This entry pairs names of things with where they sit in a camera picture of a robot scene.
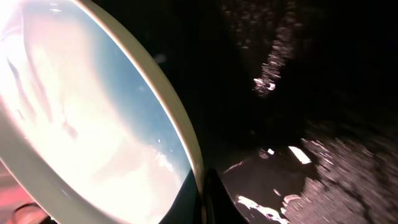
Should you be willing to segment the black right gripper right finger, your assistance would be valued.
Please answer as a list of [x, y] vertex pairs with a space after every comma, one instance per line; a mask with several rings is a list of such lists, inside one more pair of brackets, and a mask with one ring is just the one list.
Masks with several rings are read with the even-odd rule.
[[209, 224], [248, 224], [233, 203], [217, 171], [209, 169], [205, 176], [203, 197]]

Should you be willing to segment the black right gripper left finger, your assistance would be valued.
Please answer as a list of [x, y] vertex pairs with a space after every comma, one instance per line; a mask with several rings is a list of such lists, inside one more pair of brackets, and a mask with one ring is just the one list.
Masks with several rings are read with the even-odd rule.
[[192, 170], [159, 224], [202, 224], [201, 199]]

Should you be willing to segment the light green plate with scribble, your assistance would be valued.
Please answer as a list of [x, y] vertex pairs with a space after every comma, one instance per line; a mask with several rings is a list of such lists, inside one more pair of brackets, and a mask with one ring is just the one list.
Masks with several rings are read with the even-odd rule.
[[156, 61], [92, 1], [1, 2], [1, 161], [57, 223], [159, 224], [203, 159]]

